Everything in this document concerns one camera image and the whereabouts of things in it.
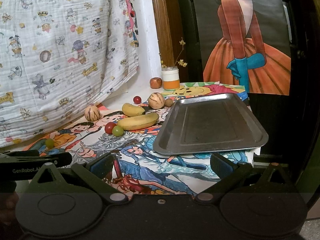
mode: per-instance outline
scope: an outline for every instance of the cherry tomato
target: cherry tomato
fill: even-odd
[[[112,129],[112,134],[114,136],[122,136],[124,134],[124,130],[122,129],[122,127],[120,126],[115,126],[113,129]]]
[[[138,97],[138,96],[134,97],[134,98],[133,98],[133,102],[134,102],[136,105],[141,104],[141,97]]]
[[[104,131],[107,134],[112,134],[112,129],[116,126],[116,123],[114,122],[108,122],[105,127],[104,127]]]

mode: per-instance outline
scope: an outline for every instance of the green grape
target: green grape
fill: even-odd
[[[112,129],[112,134],[114,136],[122,136],[124,134],[124,130],[122,129],[122,127],[120,126],[115,126],[113,129]]]
[[[49,150],[51,150],[54,148],[54,141],[49,138],[49,139],[45,140],[45,145]]]

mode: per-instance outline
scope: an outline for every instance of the white muslin blanket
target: white muslin blanket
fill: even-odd
[[[136,72],[129,0],[0,0],[0,147],[83,114]]]

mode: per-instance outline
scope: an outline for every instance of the metal tray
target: metal tray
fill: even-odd
[[[153,148],[163,155],[258,148],[268,134],[236,94],[178,100],[171,107]]]

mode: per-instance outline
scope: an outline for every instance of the yellow banana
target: yellow banana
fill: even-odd
[[[143,115],[145,111],[141,106],[134,106],[132,104],[125,103],[122,106],[122,112],[126,116],[133,117],[133,116]]]
[[[159,115],[157,113],[150,113],[121,119],[117,125],[126,131],[139,130],[153,126],[158,119]]]

